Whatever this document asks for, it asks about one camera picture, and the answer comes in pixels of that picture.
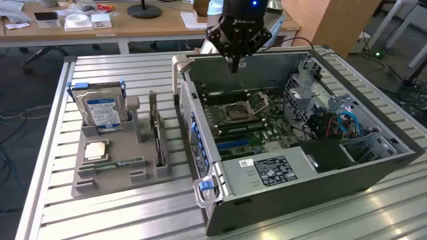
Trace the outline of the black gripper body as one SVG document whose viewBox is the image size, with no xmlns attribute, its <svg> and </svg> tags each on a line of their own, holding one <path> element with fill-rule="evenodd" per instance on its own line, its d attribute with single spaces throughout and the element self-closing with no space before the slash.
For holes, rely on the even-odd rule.
<svg viewBox="0 0 427 240">
<path fill-rule="evenodd" d="M 236 44 L 233 47 L 233 53 L 237 56 L 237 41 L 239 36 L 243 35 L 243 31 L 247 28 L 262 28 L 264 27 L 264 15 L 267 10 L 266 0 L 225 0 L 223 2 L 223 12 L 221 15 L 231 16 L 233 18 L 232 27 L 232 43 Z"/>
</svg>

